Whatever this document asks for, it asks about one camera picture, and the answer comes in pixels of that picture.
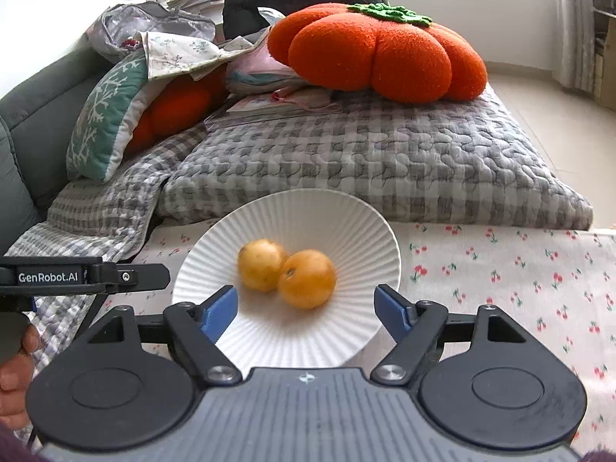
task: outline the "teal pillow with white branch pattern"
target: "teal pillow with white branch pattern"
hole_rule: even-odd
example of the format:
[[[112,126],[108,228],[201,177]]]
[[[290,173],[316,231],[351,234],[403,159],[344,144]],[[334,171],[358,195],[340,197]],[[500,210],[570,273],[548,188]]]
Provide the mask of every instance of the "teal pillow with white branch pattern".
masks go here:
[[[148,81],[143,49],[116,64],[90,92],[77,118],[67,150],[69,179],[111,179],[141,115],[168,82]]]

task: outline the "cherry print tablecloth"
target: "cherry print tablecloth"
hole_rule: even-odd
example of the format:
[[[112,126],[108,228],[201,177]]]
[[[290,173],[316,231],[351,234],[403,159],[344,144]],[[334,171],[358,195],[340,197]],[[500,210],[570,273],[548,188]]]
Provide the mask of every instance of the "cherry print tablecloth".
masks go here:
[[[135,262],[161,262],[172,280],[190,248],[211,226],[157,228]],[[563,231],[391,223],[402,254],[400,292],[450,311],[496,304],[529,330],[583,381],[586,417],[574,440],[580,453],[616,449],[616,231]],[[100,314],[130,304],[160,313],[167,290],[112,296]],[[390,351],[382,329],[348,365],[369,371]],[[168,356],[164,346],[144,345]],[[467,348],[452,344],[446,355]]]

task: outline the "plaid fabric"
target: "plaid fabric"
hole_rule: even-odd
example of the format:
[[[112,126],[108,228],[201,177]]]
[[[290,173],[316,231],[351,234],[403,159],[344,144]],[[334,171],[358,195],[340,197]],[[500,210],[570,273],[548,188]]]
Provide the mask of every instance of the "plaid fabric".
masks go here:
[[[161,185],[205,137],[203,125],[168,138],[148,154],[128,162],[106,184],[69,183],[47,214],[47,222],[25,232],[10,256],[103,257],[119,262],[137,253]],[[93,298],[45,297],[36,301],[32,323],[42,336],[36,373],[70,344]]]
[[[588,229],[589,202],[560,182],[491,88],[471,103],[405,106],[345,94],[342,112],[270,122],[214,117],[165,184],[159,213],[223,217],[293,188],[329,188],[388,220]]]

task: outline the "human hand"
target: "human hand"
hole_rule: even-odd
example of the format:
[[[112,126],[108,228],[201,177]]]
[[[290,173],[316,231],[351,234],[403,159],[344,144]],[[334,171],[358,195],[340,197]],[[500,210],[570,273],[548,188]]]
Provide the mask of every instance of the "human hand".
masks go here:
[[[36,328],[30,325],[19,354],[0,367],[0,422],[9,429],[23,429],[30,423],[26,413],[26,391],[35,370],[31,354],[41,345]]]

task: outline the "gray curtain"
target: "gray curtain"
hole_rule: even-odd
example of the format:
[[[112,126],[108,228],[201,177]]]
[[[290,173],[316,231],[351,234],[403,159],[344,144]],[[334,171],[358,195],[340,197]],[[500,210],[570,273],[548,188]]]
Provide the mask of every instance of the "gray curtain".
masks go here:
[[[554,78],[568,89],[592,92],[594,78],[593,0],[557,0]]]

